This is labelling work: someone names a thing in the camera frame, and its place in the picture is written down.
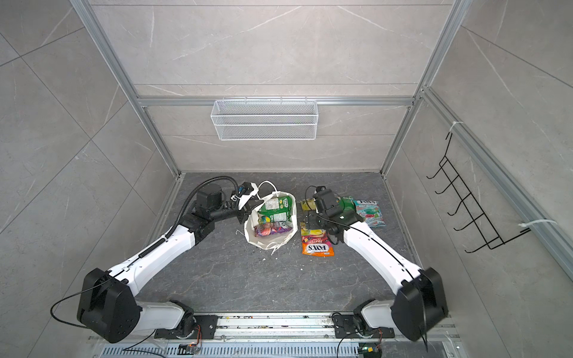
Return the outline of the green Fox's candy bag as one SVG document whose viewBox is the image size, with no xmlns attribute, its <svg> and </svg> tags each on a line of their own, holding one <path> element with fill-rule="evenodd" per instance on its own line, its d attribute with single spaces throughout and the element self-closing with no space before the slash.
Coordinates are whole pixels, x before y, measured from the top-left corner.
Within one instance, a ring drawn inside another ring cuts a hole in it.
<svg viewBox="0 0 573 358">
<path fill-rule="evenodd" d="M 352 197 L 340 197 L 339 205 L 343 211 L 343 216 L 349 216 L 357 212 L 356 204 Z"/>
</svg>

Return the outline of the white floral paper bag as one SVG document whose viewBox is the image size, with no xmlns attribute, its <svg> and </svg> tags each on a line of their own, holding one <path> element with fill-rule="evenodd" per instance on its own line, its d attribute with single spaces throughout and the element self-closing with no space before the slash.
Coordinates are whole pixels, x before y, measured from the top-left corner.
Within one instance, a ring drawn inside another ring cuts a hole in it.
<svg viewBox="0 0 573 358">
<path fill-rule="evenodd" d="M 298 231 L 295 196 L 277 190 L 265 180 L 259 185 L 244 183 L 246 193 L 240 207 L 247 215 L 244 234 L 248 243 L 275 252 L 287 244 Z"/>
</svg>

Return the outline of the orange snack packet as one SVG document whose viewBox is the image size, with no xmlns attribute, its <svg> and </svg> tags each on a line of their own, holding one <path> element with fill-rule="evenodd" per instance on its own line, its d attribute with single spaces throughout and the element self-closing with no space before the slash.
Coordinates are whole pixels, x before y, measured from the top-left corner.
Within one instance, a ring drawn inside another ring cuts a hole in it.
<svg viewBox="0 0 573 358">
<path fill-rule="evenodd" d="M 333 257 L 333 244 L 328 233 L 322 229 L 310 229 L 301 223 L 301 253 L 314 257 Z"/>
</svg>

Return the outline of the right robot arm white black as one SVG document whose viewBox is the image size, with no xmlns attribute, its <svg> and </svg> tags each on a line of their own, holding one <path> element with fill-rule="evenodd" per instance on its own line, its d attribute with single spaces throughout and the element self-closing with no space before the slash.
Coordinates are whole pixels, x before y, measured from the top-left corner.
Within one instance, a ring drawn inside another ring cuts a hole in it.
<svg viewBox="0 0 573 358">
<path fill-rule="evenodd" d="M 313 201 L 316 223 L 360 254 L 395 295 L 393 301 L 372 299 L 355 309 L 353 321 L 359 334 L 392 328 L 413 342 L 427 342 L 428 331 L 449 314 L 440 274 L 401 256 L 367 225 L 355 207 L 331 189 L 318 187 Z"/>
</svg>

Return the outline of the yellow chips snack bag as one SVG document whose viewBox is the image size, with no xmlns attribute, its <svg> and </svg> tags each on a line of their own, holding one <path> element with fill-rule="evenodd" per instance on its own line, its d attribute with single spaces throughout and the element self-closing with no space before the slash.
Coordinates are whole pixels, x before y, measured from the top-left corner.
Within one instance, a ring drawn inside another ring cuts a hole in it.
<svg viewBox="0 0 573 358">
<path fill-rule="evenodd" d="M 316 212 L 316 202 L 313 198 L 306 198 L 299 204 L 303 212 Z"/>
</svg>

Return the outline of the teal snack packet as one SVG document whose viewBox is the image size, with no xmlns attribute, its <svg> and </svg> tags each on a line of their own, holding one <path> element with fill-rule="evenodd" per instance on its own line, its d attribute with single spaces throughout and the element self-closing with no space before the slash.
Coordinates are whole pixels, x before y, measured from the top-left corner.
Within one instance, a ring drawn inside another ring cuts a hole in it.
<svg viewBox="0 0 573 358">
<path fill-rule="evenodd" d="M 379 228 L 386 225 L 377 201 L 355 200 L 354 203 L 357 214 L 363 218 L 370 228 Z"/>
</svg>

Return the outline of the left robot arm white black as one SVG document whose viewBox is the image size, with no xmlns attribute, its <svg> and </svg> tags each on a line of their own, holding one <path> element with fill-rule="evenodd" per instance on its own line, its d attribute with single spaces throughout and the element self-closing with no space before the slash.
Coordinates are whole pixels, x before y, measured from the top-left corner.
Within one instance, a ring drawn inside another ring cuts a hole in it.
<svg viewBox="0 0 573 358">
<path fill-rule="evenodd" d="M 123 263 L 104 271 L 95 268 L 83 282 L 77 320 L 109 343 L 117 343 L 140 331 L 159 331 L 187 338 L 195 330 L 194 311 L 177 300 L 166 303 L 137 301 L 143 287 L 174 259 L 210 234 L 217 222 L 236 218 L 244 223 L 255 204 L 258 186 L 235 185 L 223 198 L 218 176 L 198 185 L 186 198 L 175 223 L 159 239 Z"/>
</svg>

